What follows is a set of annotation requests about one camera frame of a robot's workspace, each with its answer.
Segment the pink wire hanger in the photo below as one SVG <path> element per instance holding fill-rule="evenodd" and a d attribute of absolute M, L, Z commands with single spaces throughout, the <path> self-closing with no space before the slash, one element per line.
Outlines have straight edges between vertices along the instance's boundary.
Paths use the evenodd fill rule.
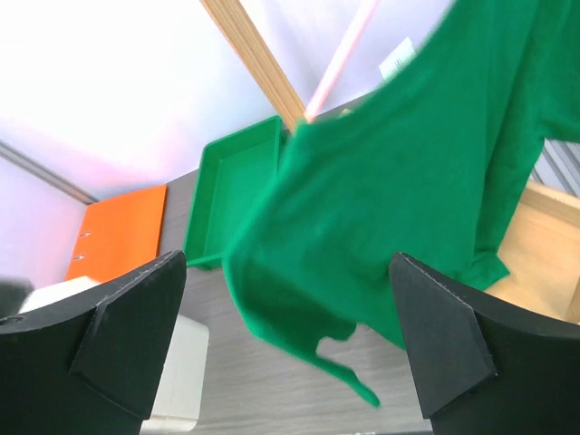
<path fill-rule="evenodd" d="M 352 21 L 349 23 L 341 42 L 338 44 L 332 59 L 329 62 L 321 81 L 316 87 L 311 100 L 305 107 L 304 120 L 311 122 L 319 114 L 324 103 L 340 77 L 344 66 L 352 55 L 353 49 L 363 34 L 367 24 L 372 19 L 378 4 L 378 0 L 362 1 Z"/>

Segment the green t shirt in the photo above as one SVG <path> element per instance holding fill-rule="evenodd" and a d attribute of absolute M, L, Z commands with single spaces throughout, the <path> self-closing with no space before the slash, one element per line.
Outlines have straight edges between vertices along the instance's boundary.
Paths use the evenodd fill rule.
<path fill-rule="evenodd" d="M 359 324 L 403 345 L 389 264 L 409 254 L 478 290 L 548 139 L 579 139 L 579 4 L 455 2 L 390 81 L 299 126 L 222 261 L 248 330 L 346 383 L 317 352 Z"/>

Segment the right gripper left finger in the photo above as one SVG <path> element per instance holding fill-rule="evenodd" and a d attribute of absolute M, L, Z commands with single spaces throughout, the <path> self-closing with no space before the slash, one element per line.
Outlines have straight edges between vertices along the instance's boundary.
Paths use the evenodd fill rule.
<path fill-rule="evenodd" d="M 1 320 L 4 434 L 137 434 L 152 412 L 187 276 L 168 252 Z"/>

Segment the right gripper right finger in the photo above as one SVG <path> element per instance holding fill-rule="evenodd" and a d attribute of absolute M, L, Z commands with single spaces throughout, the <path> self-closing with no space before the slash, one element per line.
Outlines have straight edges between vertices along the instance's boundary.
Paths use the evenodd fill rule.
<path fill-rule="evenodd" d="M 578 433 L 578 325 L 402 253 L 390 279 L 420 410 L 434 433 Z"/>

